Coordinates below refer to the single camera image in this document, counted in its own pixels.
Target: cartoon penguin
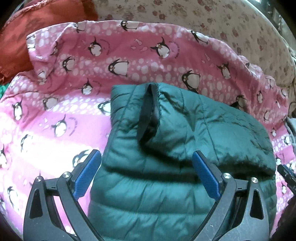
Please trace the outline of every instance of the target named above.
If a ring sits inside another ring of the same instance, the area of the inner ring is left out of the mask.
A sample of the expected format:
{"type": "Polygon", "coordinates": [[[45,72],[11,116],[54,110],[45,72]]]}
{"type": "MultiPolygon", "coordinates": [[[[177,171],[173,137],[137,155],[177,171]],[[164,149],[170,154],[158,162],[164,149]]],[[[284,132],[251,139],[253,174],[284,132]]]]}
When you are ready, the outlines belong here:
{"type": "Polygon", "coordinates": [[[107,100],[98,105],[98,109],[106,116],[109,116],[111,113],[111,100],[107,100]]]}
{"type": "Polygon", "coordinates": [[[286,145],[289,145],[290,144],[290,136],[286,136],[284,139],[284,142],[286,145]]]}
{"type": "Polygon", "coordinates": [[[27,49],[35,49],[35,35],[32,35],[26,39],[27,49]]]}
{"type": "Polygon", "coordinates": [[[4,145],[3,145],[3,148],[0,151],[0,168],[6,168],[6,167],[7,167],[7,159],[4,153],[4,145]]]}
{"type": "Polygon", "coordinates": [[[263,119],[265,120],[265,122],[267,122],[269,120],[269,113],[270,113],[270,111],[267,110],[267,111],[265,111],[265,113],[263,115],[263,119]]]}
{"type": "Polygon", "coordinates": [[[102,53],[102,46],[97,43],[96,38],[94,38],[94,41],[89,45],[88,49],[94,57],[98,57],[102,53]]]}
{"type": "Polygon", "coordinates": [[[28,147],[32,142],[33,137],[26,134],[20,141],[20,152],[28,152],[28,147]]]}
{"type": "Polygon", "coordinates": [[[280,165],[281,164],[281,159],[276,155],[276,165],[280,165]]]}
{"type": "Polygon", "coordinates": [[[71,56],[66,58],[63,61],[62,65],[63,65],[63,68],[66,70],[66,72],[72,71],[72,69],[74,67],[74,62],[75,62],[75,59],[71,58],[71,56]]]}
{"type": "Polygon", "coordinates": [[[89,79],[87,79],[87,82],[81,88],[81,92],[83,95],[89,95],[91,93],[92,89],[93,89],[93,87],[89,83],[89,79]]]}
{"type": "Polygon", "coordinates": [[[129,61],[119,61],[116,59],[113,63],[109,64],[108,70],[112,74],[127,76],[129,61]]]}
{"type": "Polygon", "coordinates": [[[7,189],[7,194],[8,194],[8,197],[9,197],[9,201],[13,207],[13,209],[19,213],[20,212],[20,209],[19,209],[19,198],[18,198],[18,194],[17,192],[13,189],[12,186],[10,186],[8,189],[7,189]]]}
{"type": "Polygon", "coordinates": [[[52,128],[54,128],[55,137],[61,137],[63,134],[65,134],[67,130],[67,123],[65,119],[66,119],[66,114],[62,120],[59,120],[55,125],[52,125],[52,128]]]}
{"type": "Polygon", "coordinates": [[[128,29],[137,29],[139,22],[121,21],[120,25],[125,31],[127,31],[128,29]]]}
{"type": "Polygon", "coordinates": [[[46,81],[47,81],[46,72],[45,72],[45,70],[43,70],[38,74],[38,82],[40,85],[44,85],[46,83],[46,81]]]}
{"type": "Polygon", "coordinates": [[[248,68],[248,70],[251,72],[251,74],[253,76],[256,76],[256,71],[255,71],[254,67],[252,65],[250,65],[250,63],[246,63],[246,67],[248,68]]]}
{"type": "Polygon", "coordinates": [[[227,62],[227,64],[221,64],[221,66],[217,65],[217,67],[221,70],[221,73],[222,73],[224,79],[226,79],[226,80],[231,78],[228,65],[229,65],[229,62],[227,62]]]}
{"type": "Polygon", "coordinates": [[[165,44],[165,40],[163,37],[162,42],[158,43],[155,47],[150,47],[151,49],[156,50],[160,59],[167,58],[170,55],[170,48],[165,44]]]}
{"type": "Polygon", "coordinates": [[[53,50],[51,56],[56,55],[56,54],[57,54],[57,51],[58,51],[58,50],[57,50],[57,41],[56,41],[56,44],[55,44],[55,46],[54,46],[54,50],[53,50]]]}
{"type": "Polygon", "coordinates": [[[285,194],[287,192],[287,188],[284,184],[281,185],[281,192],[285,194]]]}
{"type": "Polygon", "coordinates": [[[257,94],[257,100],[258,100],[258,103],[259,104],[262,104],[263,102],[263,96],[262,96],[262,92],[259,91],[258,94],[257,94]]]}
{"type": "Polygon", "coordinates": [[[22,100],[12,105],[13,117],[15,121],[19,121],[22,118],[22,100]]]}
{"type": "Polygon", "coordinates": [[[76,167],[77,164],[84,162],[85,159],[88,157],[88,155],[89,155],[89,150],[84,150],[80,152],[78,155],[74,156],[72,160],[73,168],[76,167]]]}
{"type": "Polygon", "coordinates": [[[186,85],[186,87],[197,93],[198,92],[198,86],[200,84],[200,74],[191,73],[192,70],[186,72],[182,75],[182,81],[186,85]]]}
{"type": "Polygon", "coordinates": [[[191,33],[192,33],[193,37],[195,38],[195,40],[197,42],[201,41],[201,42],[204,42],[206,44],[209,43],[209,37],[208,36],[204,36],[202,33],[195,32],[195,31],[192,31],[192,30],[191,30],[191,33]]]}
{"type": "Polygon", "coordinates": [[[278,100],[276,100],[276,104],[277,104],[278,108],[280,109],[281,108],[281,105],[279,104],[279,101],[278,100]]]}
{"type": "Polygon", "coordinates": [[[281,89],[281,94],[283,95],[283,97],[288,97],[286,89],[281,89]]]}
{"type": "Polygon", "coordinates": [[[57,104],[58,99],[55,97],[51,97],[51,98],[44,99],[42,102],[43,102],[44,110],[49,110],[50,108],[54,107],[57,104]]]}
{"type": "Polygon", "coordinates": [[[76,28],[76,32],[79,33],[81,31],[84,31],[85,30],[85,26],[86,24],[83,23],[83,22],[78,22],[74,25],[74,27],[76,28]]]}
{"type": "Polygon", "coordinates": [[[273,137],[276,137],[276,130],[274,128],[272,128],[271,134],[273,137]]]}

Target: red cloth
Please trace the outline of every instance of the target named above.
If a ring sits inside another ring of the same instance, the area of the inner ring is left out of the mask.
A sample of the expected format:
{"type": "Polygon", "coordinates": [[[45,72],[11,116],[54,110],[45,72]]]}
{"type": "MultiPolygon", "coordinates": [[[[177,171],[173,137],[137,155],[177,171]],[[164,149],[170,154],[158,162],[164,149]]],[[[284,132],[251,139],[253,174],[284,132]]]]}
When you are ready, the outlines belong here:
{"type": "Polygon", "coordinates": [[[19,72],[33,69],[26,45],[27,35],[59,23],[98,20],[91,0],[34,0],[35,2],[37,3],[16,12],[0,31],[2,85],[9,83],[19,72]]]}

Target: dark green puffer jacket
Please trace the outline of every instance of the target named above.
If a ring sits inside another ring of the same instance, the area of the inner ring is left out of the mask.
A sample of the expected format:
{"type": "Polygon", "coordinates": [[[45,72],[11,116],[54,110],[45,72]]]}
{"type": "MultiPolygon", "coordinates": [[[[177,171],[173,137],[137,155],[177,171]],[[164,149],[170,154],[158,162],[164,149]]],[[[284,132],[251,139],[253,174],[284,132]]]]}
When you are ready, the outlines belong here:
{"type": "Polygon", "coordinates": [[[105,240],[188,240],[214,200],[193,170],[195,150],[234,178],[259,179],[270,230],[276,214],[276,163],[264,127],[205,96],[157,84],[157,133],[140,146],[145,85],[114,86],[102,166],[91,189],[89,219],[105,240]]]}

